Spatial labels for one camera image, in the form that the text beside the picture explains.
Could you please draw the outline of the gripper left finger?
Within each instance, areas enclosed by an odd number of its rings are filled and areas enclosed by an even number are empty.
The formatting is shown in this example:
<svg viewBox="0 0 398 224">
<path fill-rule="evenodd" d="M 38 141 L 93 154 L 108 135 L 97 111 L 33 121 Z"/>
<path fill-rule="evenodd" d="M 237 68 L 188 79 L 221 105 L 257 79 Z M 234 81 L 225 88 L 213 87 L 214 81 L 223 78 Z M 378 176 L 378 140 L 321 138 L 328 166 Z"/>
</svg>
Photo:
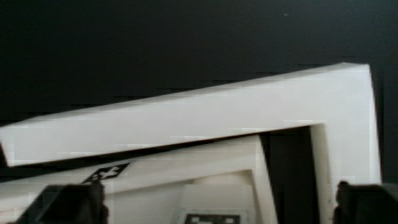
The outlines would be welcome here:
<svg viewBox="0 0 398 224">
<path fill-rule="evenodd" d="M 108 224 L 101 183 L 49 185 L 14 224 Z"/>
</svg>

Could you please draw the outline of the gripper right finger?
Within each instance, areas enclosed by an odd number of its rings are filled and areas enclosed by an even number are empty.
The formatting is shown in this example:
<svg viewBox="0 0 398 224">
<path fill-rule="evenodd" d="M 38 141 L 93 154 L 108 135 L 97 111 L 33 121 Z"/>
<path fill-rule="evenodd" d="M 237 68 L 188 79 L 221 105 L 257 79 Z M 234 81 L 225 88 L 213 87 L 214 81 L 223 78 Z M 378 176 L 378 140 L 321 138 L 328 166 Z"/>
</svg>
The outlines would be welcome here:
<svg viewBox="0 0 398 224">
<path fill-rule="evenodd" d="M 332 224 L 398 224 L 398 184 L 339 182 Z"/>
</svg>

